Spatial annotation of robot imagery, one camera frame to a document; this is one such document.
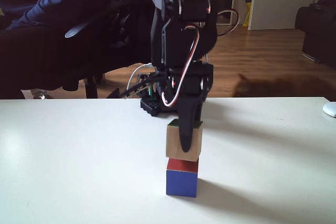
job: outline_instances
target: white cable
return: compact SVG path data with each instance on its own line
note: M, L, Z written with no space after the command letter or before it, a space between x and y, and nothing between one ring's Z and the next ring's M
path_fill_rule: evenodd
M145 65L142 65L142 66L139 66L134 72L133 74L131 75L131 78L128 82L128 85L127 85L127 90L130 89L130 86L131 86L131 82L132 82L132 79L133 77L135 76L135 74L142 68L154 68L153 65L151 63L148 63L148 64L145 64Z
M227 34L231 33L233 30L235 30L238 27L239 21L240 21L240 16L239 16L238 12L234 9L222 10L222 11L218 12L218 15L220 15L222 13L235 13L237 15L237 21L236 21L233 28L231 28L229 31L226 31L225 33L220 34L218 36L223 36L223 35L227 35Z
M194 54L195 54L195 51L196 51L196 48L197 48L197 45L198 45L198 42L200 40L200 31L199 29L195 26L195 25L186 25L184 27L184 29L188 29L188 28L193 28L197 31L197 36L196 36L196 39L194 40L192 46L191 46L191 49L190 49L190 54L189 54L189 58L187 60L187 63L184 67L184 70L183 70L183 73L182 73L182 76L181 76L181 80L180 80L180 83L178 85L178 88L177 88L177 91L176 91L176 95L175 97L173 98L173 100L168 103L166 98L164 97L164 91L162 91L162 94L161 94L161 98L162 98L162 101L163 101L163 104L166 106L166 107L172 107L174 106L175 102L177 101L177 99L179 98L179 95L180 95L180 90L181 90L181 86L182 86L182 83L183 83L183 80L184 80L184 77L188 71L188 68L190 66L190 63L192 62L193 60L193 57L194 57Z

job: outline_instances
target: stacked blocks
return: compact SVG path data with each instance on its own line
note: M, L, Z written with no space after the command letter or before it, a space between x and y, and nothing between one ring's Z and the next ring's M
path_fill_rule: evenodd
M166 194L196 198L198 161L190 162L169 158Z
M166 194L196 198L198 157L202 147L202 122L194 122L193 139L190 150L182 150L179 121L173 120L167 127L166 156L167 165Z

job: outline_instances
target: red and white wire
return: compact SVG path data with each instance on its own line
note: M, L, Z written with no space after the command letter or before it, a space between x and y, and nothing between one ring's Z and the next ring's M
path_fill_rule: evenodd
M183 84L184 77L185 77L185 75L186 75L186 73L188 71L190 63L193 60L193 57L194 57L194 54L195 54L198 42L200 41L200 31L199 31L199 29L195 25L193 25L193 24L188 24L188 25L186 25L184 27L184 30L186 30L188 28L193 28L193 29L195 29L197 31L196 39L194 40L194 42L193 42L193 44L191 46L189 57L188 57L187 63L185 64L184 70L182 72L181 80L180 80L180 83L179 83L179 85L177 87L177 91L176 91L175 97L173 98L173 100L170 103L167 102L167 100L166 100L166 98L164 96L164 91L162 91L161 98L162 98L163 104L166 107L172 107L172 106L174 106L174 104L176 103L177 99L179 98L180 91L181 91L181 86Z
M240 16L239 16L238 12L236 10L234 10L234 9L222 10L222 11L218 12L218 15L223 14L223 13L235 13L237 15L237 20L236 20L236 23L234 24L234 26L229 31L226 31L223 34L217 35L218 37L231 33L233 30L235 30L238 27L239 21L240 21Z

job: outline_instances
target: computer mouse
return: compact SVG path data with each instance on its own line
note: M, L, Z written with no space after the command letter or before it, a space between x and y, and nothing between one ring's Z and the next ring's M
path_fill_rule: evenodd
M336 118L336 102L329 102L323 107L323 111Z

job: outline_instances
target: white table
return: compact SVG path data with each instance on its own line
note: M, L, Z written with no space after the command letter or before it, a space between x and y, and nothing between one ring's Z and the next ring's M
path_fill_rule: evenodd
M208 99L196 199L139 100L0 101L0 223L336 223L324 98Z

